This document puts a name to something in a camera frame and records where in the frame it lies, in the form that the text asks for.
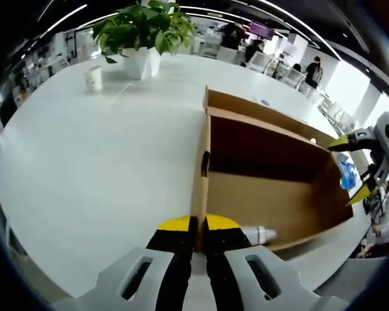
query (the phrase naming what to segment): paper cup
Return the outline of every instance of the paper cup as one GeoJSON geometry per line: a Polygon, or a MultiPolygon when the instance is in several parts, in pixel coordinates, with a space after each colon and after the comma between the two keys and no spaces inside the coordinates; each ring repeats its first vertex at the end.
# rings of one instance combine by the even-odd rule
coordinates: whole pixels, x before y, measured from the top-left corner
{"type": "Polygon", "coordinates": [[[91,92],[97,92],[102,89],[101,67],[92,67],[85,73],[86,86],[91,92]]]}

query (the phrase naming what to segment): green leaves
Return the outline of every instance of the green leaves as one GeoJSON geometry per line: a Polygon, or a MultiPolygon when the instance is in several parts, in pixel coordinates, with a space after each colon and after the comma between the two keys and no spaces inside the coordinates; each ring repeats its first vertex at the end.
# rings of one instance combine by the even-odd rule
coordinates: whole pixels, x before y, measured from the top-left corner
{"type": "Polygon", "coordinates": [[[122,49],[155,47],[160,54],[175,54],[182,44],[193,44],[195,24],[177,3],[150,1],[148,7],[133,5],[117,12],[93,27],[93,39],[108,63],[116,62],[106,56],[108,51],[121,54],[122,49]]]}

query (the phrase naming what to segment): potted plant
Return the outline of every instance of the potted plant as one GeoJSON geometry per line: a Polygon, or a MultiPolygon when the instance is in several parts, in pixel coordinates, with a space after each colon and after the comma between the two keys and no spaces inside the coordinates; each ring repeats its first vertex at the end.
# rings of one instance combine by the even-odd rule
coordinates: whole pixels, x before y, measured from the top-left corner
{"type": "Polygon", "coordinates": [[[179,4],[150,1],[117,11],[93,27],[93,38],[108,63],[108,53],[124,57],[128,77],[144,79],[158,74],[164,52],[176,54],[181,45],[192,45],[195,24],[180,12],[179,4]]]}

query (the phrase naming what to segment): open cardboard box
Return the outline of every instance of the open cardboard box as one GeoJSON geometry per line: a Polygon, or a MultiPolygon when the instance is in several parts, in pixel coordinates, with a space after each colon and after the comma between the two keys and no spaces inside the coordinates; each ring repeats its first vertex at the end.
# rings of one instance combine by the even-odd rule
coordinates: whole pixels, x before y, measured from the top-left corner
{"type": "Polygon", "coordinates": [[[353,217],[333,138],[262,105],[206,89],[192,214],[277,231],[271,250],[308,241],[353,217]],[[317,144],[309,139],[315,138],[317,144]]]}

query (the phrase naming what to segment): white table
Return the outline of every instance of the white table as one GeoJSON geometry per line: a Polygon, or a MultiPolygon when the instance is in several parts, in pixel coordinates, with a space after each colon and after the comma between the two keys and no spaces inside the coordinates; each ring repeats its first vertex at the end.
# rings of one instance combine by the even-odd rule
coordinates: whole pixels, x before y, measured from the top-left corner
{"type": "MultiPolygon", "coordinates": [[[[127,81],[121,67],[98,58],[63,69],[26,100],[0,144],[0,202],[10,226],[32,260],[75,297],[145,246],[158,224],[189,213],[206,84],[264,99],[336,135],[302,94],[239,66],[164,55],[159,75],[140,82],[127,81]],[[92,94],[84,72],[96,64],[104,66],[104,90],[92,94]]],[[[308,289],[326,281],[366,232],[368,218],[354,208],[340,228],[283,254],[308,289]]]]}

